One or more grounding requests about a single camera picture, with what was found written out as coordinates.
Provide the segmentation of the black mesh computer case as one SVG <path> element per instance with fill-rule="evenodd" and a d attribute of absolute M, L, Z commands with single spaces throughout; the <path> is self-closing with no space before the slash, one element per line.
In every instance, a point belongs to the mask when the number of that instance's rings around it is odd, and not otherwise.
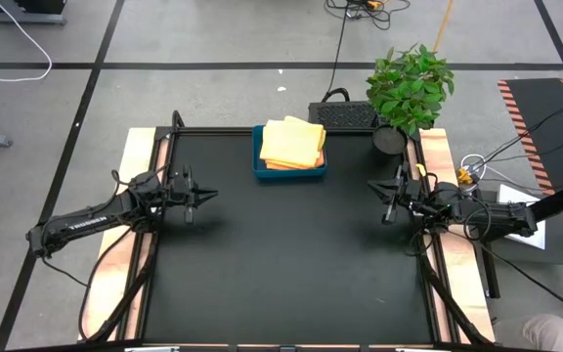
<path fill-rule="evenodd" d="M 377 125 L 377 116 L 368 102 L 311 103 L 309 121 L 325 128 L 371 128 Z"/>

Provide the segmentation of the person's leg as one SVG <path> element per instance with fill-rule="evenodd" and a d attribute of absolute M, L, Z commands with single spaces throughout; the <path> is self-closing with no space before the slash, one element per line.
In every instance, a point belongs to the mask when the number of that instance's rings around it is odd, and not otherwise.
<path fill-rule="evenodd" d="M 505 347 L 563 352 L 563 318 L 556 315 L 496 321 L 493 329 L 497 342 Z"/>

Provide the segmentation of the grey furniture foot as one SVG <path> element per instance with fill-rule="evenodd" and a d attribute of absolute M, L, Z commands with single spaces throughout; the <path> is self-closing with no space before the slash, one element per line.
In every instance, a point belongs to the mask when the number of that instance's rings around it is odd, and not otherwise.
<path fill-rule="evenodd" d="M 0 0 L 0 23 L 65 25 L 67 0 Z"/>

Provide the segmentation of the green leafy plant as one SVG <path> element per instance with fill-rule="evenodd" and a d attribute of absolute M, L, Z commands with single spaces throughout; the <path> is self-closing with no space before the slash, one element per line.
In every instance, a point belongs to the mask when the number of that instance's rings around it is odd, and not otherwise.
<path fill-rule="evenodd" d="M 422 44 L 405 51 L 391 48 L 375 60 L 367 83 L 373 110 L 409 136 L 433 128 L 443 103 L 455 91 L 455 75 L 447 61 Z"/>

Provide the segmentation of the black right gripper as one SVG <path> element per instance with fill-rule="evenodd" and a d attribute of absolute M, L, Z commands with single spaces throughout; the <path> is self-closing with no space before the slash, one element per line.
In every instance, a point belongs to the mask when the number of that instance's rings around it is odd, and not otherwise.
<path fill-rule="evenodd" d="M 410 208 L 420 200 L 422 183 L 411 177 L 411 165 L 403 162 L 398 166 L 392 179 L 370 180 L 368 186 L 386 205 L 386 211 L 381 219 L 381 222 L 386 225 L 396 220 L 398 206 Z"/>

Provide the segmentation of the orange microfiber towel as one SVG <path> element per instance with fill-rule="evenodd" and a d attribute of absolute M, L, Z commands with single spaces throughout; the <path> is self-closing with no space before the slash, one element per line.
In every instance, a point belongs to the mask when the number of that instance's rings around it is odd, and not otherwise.
<path fill-rule="evenodd" d="M 303 165 L 291 162 L 274 161 L 270 159 L 265 159 L 265 165 L 268 169 L 273 170 L 305 170 L 305 169 L 315 169 L 321 167 L 325 164 L 325 152 L 321 151 L 319 157 L 316 159 L 314 164 Z"/>
<path fill-rule="evenodd" d="M 265 161 L 314 164 L 324 150 L 326 131 L 321 124 L 287 115 L 284 120 L 269 120 L 263 128 L 259 157 Z"/>

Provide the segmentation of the black plant pot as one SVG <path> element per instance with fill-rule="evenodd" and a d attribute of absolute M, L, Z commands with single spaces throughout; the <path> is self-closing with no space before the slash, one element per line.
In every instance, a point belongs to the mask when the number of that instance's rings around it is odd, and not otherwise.
<path fill-rule="evenodd" d="M 399 129 L 382 125 L 372 133 L 372 147 L 380 154 L 402 154 L 407 147 L 407 136 Z"/>

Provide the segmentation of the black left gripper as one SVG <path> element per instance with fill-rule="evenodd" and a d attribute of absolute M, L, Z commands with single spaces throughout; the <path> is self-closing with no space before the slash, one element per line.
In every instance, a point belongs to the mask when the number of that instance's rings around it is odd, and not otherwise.
<path fill-rule="evenodd" d="M 167 178 L 167 189 L 165 206 L 182 206 L 184 208 L 184 221 L 187 225 L 192 225 L 195 222 L 196 207 L 218 195 L 217 190 L 195 189 L 192 169 L 188 165 L 183 166 L 182 172 L 176 172 Z"/>

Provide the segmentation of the wooden table side panel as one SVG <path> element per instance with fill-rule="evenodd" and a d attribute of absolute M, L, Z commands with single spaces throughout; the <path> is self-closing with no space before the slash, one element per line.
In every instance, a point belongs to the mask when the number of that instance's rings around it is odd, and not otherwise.
<path fill-rule="evenodd" d="M 152 154 L 155 129 L 131 128 L 128 132 L 119 166 L 122 178 L 129 180 L 149 168 L 161 166 L 162 160 Z M 130 274 L 137 275 L 148 257 L 152 236 L 139 236 L 119 226 L 103 233 L 97 278 L 92 278 L 91 288 L 84 300 L 80 314 L 81 331 L 91 336 L 101 327 L 121 299 L 131 281 Z"/>
<path fill-rule="evenodd" d="M 435 173 L 441 182 L 456 185 L 446 130 L 421 130 L 420 145 L 426 169 Z M 490 341 L 495 341 L 473 244 L 466 239 L 461 225 L 451 226 L 440 236 L 440 243 L 452 297 L 475 328 Z"/>

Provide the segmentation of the teal plastic bin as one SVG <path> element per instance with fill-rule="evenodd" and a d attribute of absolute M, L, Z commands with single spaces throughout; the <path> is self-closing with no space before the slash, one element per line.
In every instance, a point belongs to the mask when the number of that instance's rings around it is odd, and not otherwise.
<path fill-rule="evenodd" d="M 270 169 L 266 162 L 259 155 L 263 144 L 263 125 L 256 125 L 252 128 L 252 170 L 258 179 L 290 179 L 290 178 L 309 178 L 322 177 L 327 171 L 328 163 L 326 151 L 323 151 L 323 164 L 308 169 Z"/>

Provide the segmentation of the black hazard-striped mat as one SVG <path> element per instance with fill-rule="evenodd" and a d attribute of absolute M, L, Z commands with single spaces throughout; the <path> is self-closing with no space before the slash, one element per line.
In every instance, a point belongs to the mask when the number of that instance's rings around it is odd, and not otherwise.
<path fill-rule="evenodd" d="M 498 88 L 519 133 L 547 120 L 521 145 L 542 192 L 563 189 L 563 79 L 500 80 Z"/>

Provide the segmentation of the black table frame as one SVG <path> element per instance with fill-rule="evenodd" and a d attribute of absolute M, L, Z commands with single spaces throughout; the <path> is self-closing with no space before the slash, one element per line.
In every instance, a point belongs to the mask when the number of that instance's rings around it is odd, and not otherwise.
<path fill-rule="evenodd" d="M 369 188 L 401 159 L 368 132 L 325 140 L 316 178 L 261 180 L 247 128 L 187 128 L 175 170 L 217 196 L 186 224 L 167 211 L 143 338 L 193 344 L 424 344 L 434 340 L 427 289 L 411 255 L 411 216 L 392 224 Z"/>

